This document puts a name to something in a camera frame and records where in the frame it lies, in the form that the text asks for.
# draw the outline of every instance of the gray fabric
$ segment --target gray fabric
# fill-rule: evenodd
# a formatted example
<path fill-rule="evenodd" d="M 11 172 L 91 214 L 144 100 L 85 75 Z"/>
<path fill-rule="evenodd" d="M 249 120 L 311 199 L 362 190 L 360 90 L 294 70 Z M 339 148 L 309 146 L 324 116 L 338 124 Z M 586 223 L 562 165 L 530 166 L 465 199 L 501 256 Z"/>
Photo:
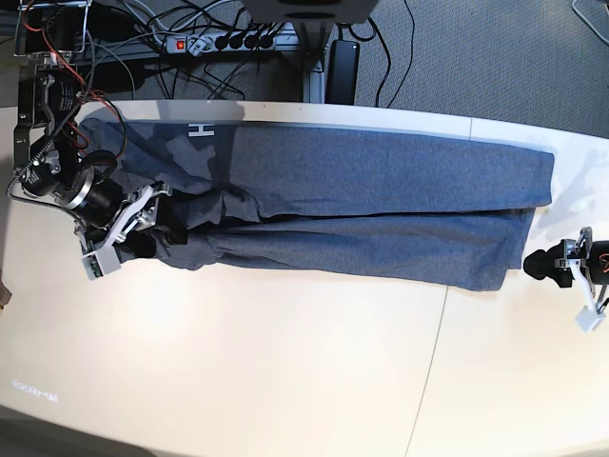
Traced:
<path fill-rule="evenodd" d="M 83 124 L 118 150 L 117 124 Z M 189 229 L 168 265 L 324 269 L 473 290 L 519 268 L 534 207 L 551 201 L 552 154 L 413 134 L 129 123 L 114 179 L 164 181 Z"/>

